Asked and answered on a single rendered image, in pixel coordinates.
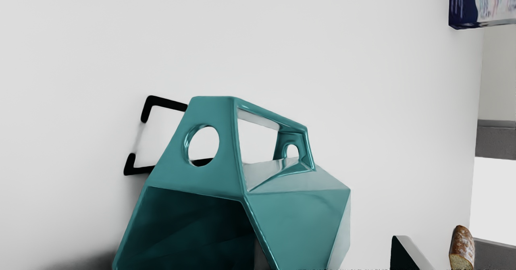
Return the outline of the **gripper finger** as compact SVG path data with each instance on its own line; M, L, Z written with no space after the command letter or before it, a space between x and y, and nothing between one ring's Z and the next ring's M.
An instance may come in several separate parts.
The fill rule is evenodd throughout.
M413 240L406 235L392 237L389 270L436 270Z

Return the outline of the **dark blue printed carton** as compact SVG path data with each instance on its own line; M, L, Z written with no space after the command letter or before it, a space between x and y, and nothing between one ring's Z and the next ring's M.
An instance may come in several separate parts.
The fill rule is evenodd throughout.
M448 24L456 30L516 25L516 0L449 0Z

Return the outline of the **brown bread loaf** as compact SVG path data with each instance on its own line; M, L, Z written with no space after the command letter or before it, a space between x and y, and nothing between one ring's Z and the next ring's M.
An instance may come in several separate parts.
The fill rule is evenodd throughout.
M474 270L475 242L468 228L457 225L451 239L449 249L451 270Z

